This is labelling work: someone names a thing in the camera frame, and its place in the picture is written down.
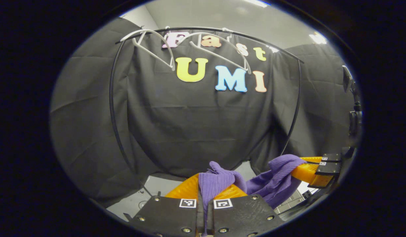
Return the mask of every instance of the black fabric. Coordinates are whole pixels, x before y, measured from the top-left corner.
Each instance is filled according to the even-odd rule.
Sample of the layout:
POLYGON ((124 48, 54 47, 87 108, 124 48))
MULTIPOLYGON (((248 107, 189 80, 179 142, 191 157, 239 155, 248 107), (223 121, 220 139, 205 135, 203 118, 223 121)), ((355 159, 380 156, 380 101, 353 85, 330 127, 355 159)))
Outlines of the black fabric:
MULTIPOLYGON (((111 67, 119 47, 114 42, 138 29, 119 18, 87 39, 62 70, 51 105, 51 135, 64 170, 83 193, 104 207, 141 188, 121 156, 108 104, 111 67)), ((191 40, 196 43, 197 36, 191 40)), ((255 91, 254 74, 245 75, 247 92, 217 91, 215 66, 226 66, 230 73, 236 67, 192 48, 188 41, 172 51, 175 59, 192 59, 190 74, 197 73, 196 58, 209 60, 204 78, 195 83, 178 79, 176 71, 135 48, 131 40, 121 50, 114 77, 114 109, 135 174, 144 182, 148 175, 162 173, 153 161, 167 169, 169 177, 207 171, 209 161, 233 170, 250 160, 256 174, 267 171, 267 162, 279 155, 292 122, 297 61, 272 53, 259 42, 232 36, 234 45, 247 46, 251 70, 264 72, 267 91, 255 91), (266 52, 266 61, 256 57, 255 47, 266 52)), ((162 44, 153 34, 141 42, 169 63, 162 44)), ((225 42, 219 48, 204 48, 243 66, 241 56, 225 42)), ((289 51, 305 64, 301 108, 285 153, 318 156, 340 150, 353 104, 352 95, 344 94, 341 86, 344 63, 328 45, 301 45, 289 51)))

